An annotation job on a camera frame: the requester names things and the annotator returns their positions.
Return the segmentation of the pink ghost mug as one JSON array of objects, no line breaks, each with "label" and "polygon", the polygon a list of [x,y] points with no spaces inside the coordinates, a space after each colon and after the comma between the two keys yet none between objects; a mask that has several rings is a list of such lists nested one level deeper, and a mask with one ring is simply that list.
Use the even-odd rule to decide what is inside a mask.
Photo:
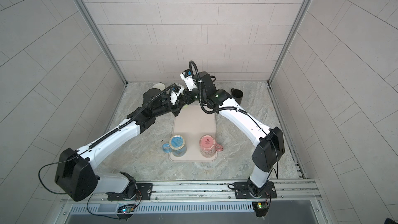
[{"label": "pink ghost mug", "polygon": [[216,139],[211,135],[204,135],[200,139],[200,152],[203,157],[211,158],[217,152],[223,151],[222,145],[218,144]]}]

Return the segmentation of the black mug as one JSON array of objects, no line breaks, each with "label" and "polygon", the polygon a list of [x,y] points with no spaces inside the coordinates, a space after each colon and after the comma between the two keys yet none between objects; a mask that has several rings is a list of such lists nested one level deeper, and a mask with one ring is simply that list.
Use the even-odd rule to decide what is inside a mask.
[{"label": "black mug", "polygon": [[234,89],[232,88],[230,90],[231,96],[234,98],[234,100],[237,102],[237,104],[241,105],[242,99],[243,99],[243,92],[239,89]]}]

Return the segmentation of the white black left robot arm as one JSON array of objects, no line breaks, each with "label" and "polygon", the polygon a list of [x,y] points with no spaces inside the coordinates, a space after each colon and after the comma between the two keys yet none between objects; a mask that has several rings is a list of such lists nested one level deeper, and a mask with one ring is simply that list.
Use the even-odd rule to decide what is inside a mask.
[{"label": "white black left robot arm", "polygon": [[97,175],[94,170],[120,146],[146,131],[158,116],[179,112],[178,99],[183,91],[184,87],[177,84],[164,90],[152,88],[144,93],[143,105],[114,129],[77,150],[64,150],[59,157],[55,183],[76,202],[96,192],[107,193],[118,200],[134,198],[137,187],[133,176],[125,172]]}]

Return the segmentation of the dark green mug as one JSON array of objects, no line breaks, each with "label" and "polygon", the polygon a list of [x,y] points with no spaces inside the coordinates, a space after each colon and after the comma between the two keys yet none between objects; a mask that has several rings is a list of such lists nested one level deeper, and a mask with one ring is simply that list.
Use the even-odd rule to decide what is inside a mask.
[{"label": "dark green mug", "polygon": [[166,86],[163,83],[157,83],[157,84],[153,85],[152,88],[153,89],[159,89],[159,90],[163,91],[166,88]]}]

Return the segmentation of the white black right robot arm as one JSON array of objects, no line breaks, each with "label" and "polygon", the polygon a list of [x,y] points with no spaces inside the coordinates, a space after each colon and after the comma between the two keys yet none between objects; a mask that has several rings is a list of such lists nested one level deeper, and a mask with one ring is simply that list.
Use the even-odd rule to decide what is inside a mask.
[{"label": "white black right robot arm", "polygon": [[217,89],[214,76],[206,72],[193,74],[189,69],[180,75],[187,89],[184,96],[187,102],[199,101],[206,114],[219,113],[237,126],[256,147],[252,154],[254,170],[248,178],[246,191],[254,198],[265,196],[270,190],[269,176],[273,166],[278,165],[285,153],[284,135],[280,128],[269,128],[246,112],[233,96],[225,90]]}]

